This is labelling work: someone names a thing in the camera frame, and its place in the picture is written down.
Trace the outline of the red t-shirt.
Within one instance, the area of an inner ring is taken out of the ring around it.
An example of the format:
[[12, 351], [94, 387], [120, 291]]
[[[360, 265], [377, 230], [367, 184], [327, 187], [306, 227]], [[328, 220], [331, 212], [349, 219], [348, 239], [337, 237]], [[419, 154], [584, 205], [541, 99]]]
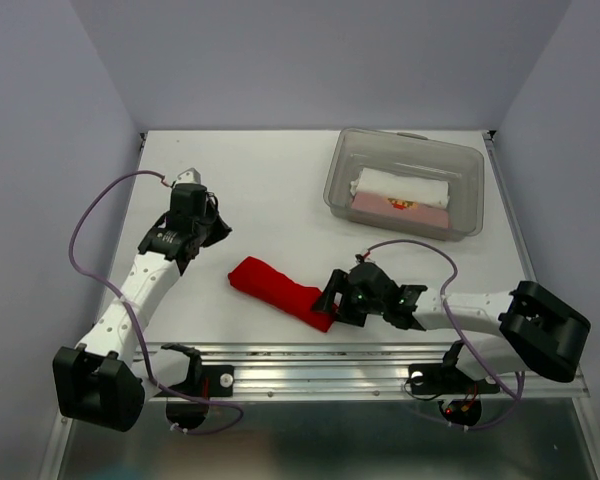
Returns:
[[246, 257], [227, 278], [239, 292], [295, 317], [315, 330], [326, 333], [335, 323], [331, 311], [312, 310], [322, 294], [318, 287], [297, 283], [258, 258]]

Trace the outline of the clear plastic bin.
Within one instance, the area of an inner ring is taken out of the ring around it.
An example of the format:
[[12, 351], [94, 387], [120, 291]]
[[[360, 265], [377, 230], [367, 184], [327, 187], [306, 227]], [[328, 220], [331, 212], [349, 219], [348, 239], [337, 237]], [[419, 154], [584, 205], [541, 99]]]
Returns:
[[471, 147], [349, 128], [339, 134], [323, 199], [341, 219], [460, 241], [483, 228], [484, 167]]

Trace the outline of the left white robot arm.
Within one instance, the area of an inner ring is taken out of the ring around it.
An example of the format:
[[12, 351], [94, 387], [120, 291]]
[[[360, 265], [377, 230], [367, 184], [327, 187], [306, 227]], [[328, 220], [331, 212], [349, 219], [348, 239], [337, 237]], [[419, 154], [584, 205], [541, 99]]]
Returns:
[[113, 294], [109, 306], [76, 346], [62, 347], [54, 356], [63, 416], [125, 432], [160, 394], [209, 406], [210, 382], [200, 352], [167, 343], [152, 354], [144, 332], [200, 250], [230, 231], [205, 186], [195, 181], [172, 186], [169, 208], [140, 242], [123, 285], [102, 282]]

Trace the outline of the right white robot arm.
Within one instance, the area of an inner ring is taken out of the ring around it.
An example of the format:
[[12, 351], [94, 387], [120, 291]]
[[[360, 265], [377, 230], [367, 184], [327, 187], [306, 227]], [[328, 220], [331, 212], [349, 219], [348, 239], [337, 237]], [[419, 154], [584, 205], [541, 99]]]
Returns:
[[569, 383], [591, 330], [586, 317], [536, 282], [510, 292], [444, 294], [399, 285], [371, 262], [333, 271], [311, 309], [358, 327], [379, 315], [400, 330], [455, 331], [460, 340], [440, 366], [452, 390], [522, 371]]

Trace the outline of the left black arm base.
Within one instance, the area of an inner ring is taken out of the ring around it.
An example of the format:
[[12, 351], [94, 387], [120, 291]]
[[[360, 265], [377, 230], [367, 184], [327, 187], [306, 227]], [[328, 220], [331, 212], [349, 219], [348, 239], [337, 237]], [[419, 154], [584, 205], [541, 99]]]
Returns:
[[207, 364], [194, 347], [167, 343], [149, 360], [154, 377], [170, 390], [205, 399], [233, 396], [234, 367]]

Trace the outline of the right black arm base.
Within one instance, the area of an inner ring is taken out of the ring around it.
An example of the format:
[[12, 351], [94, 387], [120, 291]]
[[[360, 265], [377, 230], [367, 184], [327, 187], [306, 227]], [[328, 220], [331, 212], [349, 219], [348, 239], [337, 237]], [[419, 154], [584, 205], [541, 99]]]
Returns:
[[463, 350], [464, 343], [456, 341], [439, 363], [411, 364], [404, 384], [406, 391], [416, 397], [499, 393], [499, 386], [484, 378], [473, 380], [457, 368]]

